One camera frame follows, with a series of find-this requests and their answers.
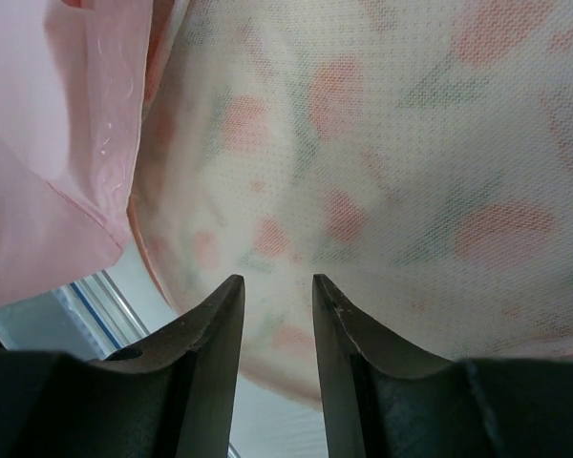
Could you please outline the pink cloth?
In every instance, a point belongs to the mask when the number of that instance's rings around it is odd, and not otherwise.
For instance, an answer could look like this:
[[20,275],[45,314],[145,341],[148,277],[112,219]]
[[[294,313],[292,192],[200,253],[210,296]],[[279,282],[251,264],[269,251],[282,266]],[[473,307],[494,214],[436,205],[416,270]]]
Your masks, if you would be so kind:
[[114,265],[183,1],[0,1],[0,306]]

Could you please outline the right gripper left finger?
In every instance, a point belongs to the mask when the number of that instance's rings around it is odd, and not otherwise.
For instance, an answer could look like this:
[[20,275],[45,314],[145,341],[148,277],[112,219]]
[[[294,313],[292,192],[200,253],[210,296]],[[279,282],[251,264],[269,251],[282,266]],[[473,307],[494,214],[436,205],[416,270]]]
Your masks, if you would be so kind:
[[107,359],[0,350],[0,457],[224,457],[244,279]]

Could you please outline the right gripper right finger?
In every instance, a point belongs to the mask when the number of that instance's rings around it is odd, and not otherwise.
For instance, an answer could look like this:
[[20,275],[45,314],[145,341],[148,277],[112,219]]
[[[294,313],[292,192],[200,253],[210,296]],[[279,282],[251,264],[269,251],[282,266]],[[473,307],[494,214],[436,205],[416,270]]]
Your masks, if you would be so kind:
[[573,457],[573,360],[445,360],[312,281],[332,457]]

